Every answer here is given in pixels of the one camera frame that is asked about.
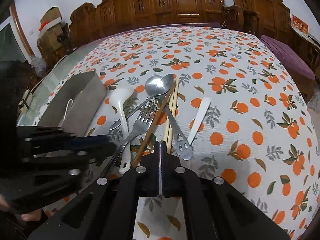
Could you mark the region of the person left hand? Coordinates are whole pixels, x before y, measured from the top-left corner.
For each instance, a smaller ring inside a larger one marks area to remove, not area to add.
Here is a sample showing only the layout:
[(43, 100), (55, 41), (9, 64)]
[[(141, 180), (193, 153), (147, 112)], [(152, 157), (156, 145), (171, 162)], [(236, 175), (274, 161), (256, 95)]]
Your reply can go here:
[[(0, 206), (1, 206), (1, 211), (3, 212), (15, 213), (15, 211), (10, 207), (10, 205), (5, 200), (3, 195), (0, 195)], [(20, 215), (21, 220), (23, 220), (24, 222), (39, 221), (41, 219), (41, 216), (42, 216), (42, 209), (38, 209), (30, 213), (25, 213)]]

